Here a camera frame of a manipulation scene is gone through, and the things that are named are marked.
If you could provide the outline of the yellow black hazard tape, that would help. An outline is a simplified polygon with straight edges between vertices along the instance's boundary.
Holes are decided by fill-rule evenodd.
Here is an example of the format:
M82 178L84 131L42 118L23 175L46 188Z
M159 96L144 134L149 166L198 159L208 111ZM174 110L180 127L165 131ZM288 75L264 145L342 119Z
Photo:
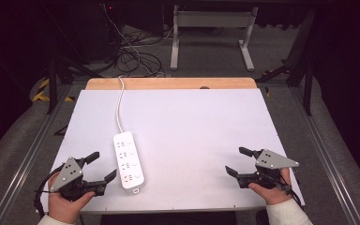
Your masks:
M34 95L32 101L50 101L50 97L43 95L43 93L44 93L45 89L47 88L48 84L49 84L49 78L45 78L43 80L43 82L40 84L40 86L39 86L36 94ZM73 101L75 101L75 99L76 99L75 97L68 96L68 97L65 98L65 101L66 102L73 102Z

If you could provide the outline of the aluminium floor rail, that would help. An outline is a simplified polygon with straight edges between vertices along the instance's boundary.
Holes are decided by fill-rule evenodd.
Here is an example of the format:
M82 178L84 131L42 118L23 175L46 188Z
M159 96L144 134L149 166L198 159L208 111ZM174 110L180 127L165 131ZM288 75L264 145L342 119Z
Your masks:
M335 165L333 159L330 157L326 145L323 142L323 138L316 127L312 117L307 114L307 111L303 105L303 98L299 91L291 87L290 92L292 98L297 104L302 117L304 118L307 129L310 135L312 136L312 140L315 144L315 151L322 163L322 166L328 176L328 179L331 183L333 190L337 196L337 199L340 203L340 206L349 222L350 225L360 225L360 214L356 209L356 206L353 202L351 194L346 187L342 174L340 173L338 167Z
M40 129L37 131L37 136L32 141L31 146L27 150L27 153L22 160L19 169L14 173L7 191L0 202L0 225L4 224L9 210L15 203L15 200L18 197L23 184L25 183L27 176L38 157L41 146L45 142L47 132L52 125L53 119L57 115L58 109L61 107L70 89L70 84L64 84L59 88L58 95L56 97L56 105L49 111L49 113L46 114Z

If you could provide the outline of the black equipment case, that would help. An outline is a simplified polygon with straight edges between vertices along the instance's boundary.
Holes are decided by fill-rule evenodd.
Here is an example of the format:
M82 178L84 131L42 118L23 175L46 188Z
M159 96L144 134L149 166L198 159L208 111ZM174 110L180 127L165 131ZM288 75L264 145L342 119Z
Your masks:
M77 4L76 7L75 18L82 54L89 61L116 61L118 38L103 7L87 3Z

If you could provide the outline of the person's right hand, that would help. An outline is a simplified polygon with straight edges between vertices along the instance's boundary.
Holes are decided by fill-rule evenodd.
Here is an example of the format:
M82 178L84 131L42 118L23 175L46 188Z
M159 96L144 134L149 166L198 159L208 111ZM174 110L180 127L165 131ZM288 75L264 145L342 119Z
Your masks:
M290 178L290 170L288 168L281 169L280 174L282 176L282 183L287 183L288 185L292 183ZM250 183L248 187L252 189L254 192L256 192L259 196L264 198L267 205L276 205L280 203L285 203L286 201L291 200L293 198L291 194L287 194L285 191L282 191L279 187L267 189L255 183Z

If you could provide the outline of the black metal stand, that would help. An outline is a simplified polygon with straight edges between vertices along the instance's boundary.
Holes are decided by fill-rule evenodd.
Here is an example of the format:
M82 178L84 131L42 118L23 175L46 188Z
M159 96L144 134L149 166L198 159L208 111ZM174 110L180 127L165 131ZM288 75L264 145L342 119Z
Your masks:
M58 91L57 80L60 80L64 85L71 85L74 81L74 72L70 68L75 68L82 75L86 75L90 78L99 78L99 75L89 68L82 66L81 64L71 60L64 55L55 55L49 63L48 78L49 78L49 110L48 114L51 114L55 107L58 105Z
M313 74L310 60L306 57L305 47L308 43L310 28L314 22L315 14L315 9L308 11L306 18L301 23L287 58L282 61L282 66L272 71L266 70L261 78L255 80L256 83L266 83L280 74L288 74L289 77L286 80L286 84L289 87L296 87L304 80L303 108L307 115L311 115L310 100Z

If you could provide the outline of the white power strip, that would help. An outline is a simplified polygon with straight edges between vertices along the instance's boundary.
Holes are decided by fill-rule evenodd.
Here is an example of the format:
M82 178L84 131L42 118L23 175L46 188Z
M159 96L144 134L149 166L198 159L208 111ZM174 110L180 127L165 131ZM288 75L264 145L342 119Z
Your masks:
M143 167L131 132L122 132L113 137L118 170L122 188L129 193L138 194L144 186Z

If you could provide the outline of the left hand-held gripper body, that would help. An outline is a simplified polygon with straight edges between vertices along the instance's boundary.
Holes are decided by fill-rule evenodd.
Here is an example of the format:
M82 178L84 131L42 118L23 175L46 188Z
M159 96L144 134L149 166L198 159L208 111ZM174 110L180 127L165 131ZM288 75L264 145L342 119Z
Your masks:
M87 182L83 179L83 166L79 165L78 160L69 157L67 161L59 167L59 174L49 187L51 193L60 192L68 201L75 202L87 192L95 192L97 196L103 196L107 184L102 181Z

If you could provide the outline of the white metal desk frame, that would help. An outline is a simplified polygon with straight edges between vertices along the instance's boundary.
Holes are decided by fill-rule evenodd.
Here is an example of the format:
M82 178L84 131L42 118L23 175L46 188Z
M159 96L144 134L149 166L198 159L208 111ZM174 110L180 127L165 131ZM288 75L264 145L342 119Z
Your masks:
M179 58L179 36L180 27L223 27L223 28L245 28L245 37L238 41L241 54L243 55L245 65L248 71L255 69L250 53L248 43L253 30L255 20L258 15L258 8L253 7L246 12L224 12L224 11L188 11L180 10L179 5L173 7L173 39L171 70L178 69Z

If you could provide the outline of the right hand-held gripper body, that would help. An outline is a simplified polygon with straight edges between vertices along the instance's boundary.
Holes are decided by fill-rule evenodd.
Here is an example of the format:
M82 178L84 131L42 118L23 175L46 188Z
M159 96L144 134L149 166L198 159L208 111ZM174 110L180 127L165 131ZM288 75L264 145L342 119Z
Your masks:
M255 158L256 172L238 174L239 179L237 182L240 188L248 188L250 183L255 183L268 189L291 189L290 185L282 183L280 170L283 168L298 167L299 163L268 149L259 151L262 151L262 153L258 158Z

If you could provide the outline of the person's left hand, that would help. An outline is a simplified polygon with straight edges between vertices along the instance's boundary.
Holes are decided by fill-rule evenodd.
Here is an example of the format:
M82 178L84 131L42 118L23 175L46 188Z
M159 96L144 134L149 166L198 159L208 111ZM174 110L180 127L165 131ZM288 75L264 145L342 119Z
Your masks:
M48 197L48 216L53 221L74 225L81 210L95 195L95 192L87 192L79 200L71 202L65 199L60 192L50 193Z

